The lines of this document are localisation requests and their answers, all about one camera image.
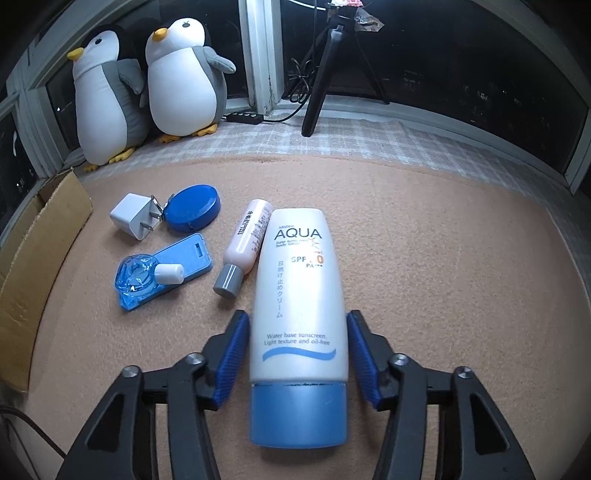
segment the blue round tape measure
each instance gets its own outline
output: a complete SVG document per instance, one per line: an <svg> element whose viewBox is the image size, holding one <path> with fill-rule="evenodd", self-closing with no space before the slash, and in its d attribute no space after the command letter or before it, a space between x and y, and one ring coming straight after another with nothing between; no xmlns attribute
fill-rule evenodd
<svg viewBox="0 0 591 480"><path fill-rule="evenodd" d="M217 217L221 202L211 185L193 185L178 192L164 208L163 216L177 232L196 232Z"/></svg>

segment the plaid cloth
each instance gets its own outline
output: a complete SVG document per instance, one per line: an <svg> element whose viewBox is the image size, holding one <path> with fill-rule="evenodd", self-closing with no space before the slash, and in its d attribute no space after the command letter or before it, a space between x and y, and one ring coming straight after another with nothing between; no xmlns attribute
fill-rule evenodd
<svg viewBox="0 0 591 480"><path fill-rule="evenodd" d="M415 130L400 121L320 118L314 135L300 135L301 117L283 124L244 125L222 122L215 135L183 138L168 145L147 144L128 160L92 173L79 169L82 182L116 176L136 168L195 158L241 154L333 155L395 161L428 167L500 185L547 207L573 256L591 297L591 202L529 166L488 150Z"/></svg>

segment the yellow beak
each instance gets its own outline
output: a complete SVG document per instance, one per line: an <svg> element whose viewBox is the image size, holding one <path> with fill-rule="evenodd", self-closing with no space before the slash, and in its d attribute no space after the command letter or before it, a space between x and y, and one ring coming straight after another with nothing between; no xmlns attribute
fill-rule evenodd
<svg viewBox="0 0 591 480"><path fill-rule="evenodd" d="M83 53L84 49L82 47L78 47L69 52L68 55L66 55L66 57L68 57L68 60L76 61L82 56Z"/></svg>
<svg viewBox="0 0 591 480"><path fill-rule="evenodd" d="M153 33L152 39L154 41L161 41L164 39L164 37L166 36L167 33L168 33L168 28L159 28L158 30L156 30Z"/></svg>

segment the blue bottle cap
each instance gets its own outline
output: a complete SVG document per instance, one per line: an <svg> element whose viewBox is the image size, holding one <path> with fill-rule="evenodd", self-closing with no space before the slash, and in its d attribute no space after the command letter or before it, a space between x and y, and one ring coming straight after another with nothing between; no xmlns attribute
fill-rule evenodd
<svg viewBox="0 0 591 480"><path fill-rule="evenodd" d="M220 212L220 197L211 185L193 185L178 192L164 208L164 219L177 232L196 232Z"/></svg>
<svg viewBox="0 0 591 480"><path fill-rule="evenodd" d="M345 382L258 382L251 387L251 442L323 448L347 440Z"/></svg>

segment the blue wave graphic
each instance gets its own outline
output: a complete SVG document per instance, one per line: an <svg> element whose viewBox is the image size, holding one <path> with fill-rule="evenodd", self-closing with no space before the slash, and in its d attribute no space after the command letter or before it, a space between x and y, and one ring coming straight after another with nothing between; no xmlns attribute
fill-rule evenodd
<svg viewBox="0 0 591 480"><path fill-rule="evenodd" d="M332 360L336 355L336 348L332 352L322 353L313 352L312 350L305 350L303 348L296 348L294 346L278 346L267 350L262 354L262 360L265 361L267 358L271 358L275 355L283 355L284 353L291 353L292 355L308 356L310 358L316 358L317 360Z"/></svg>

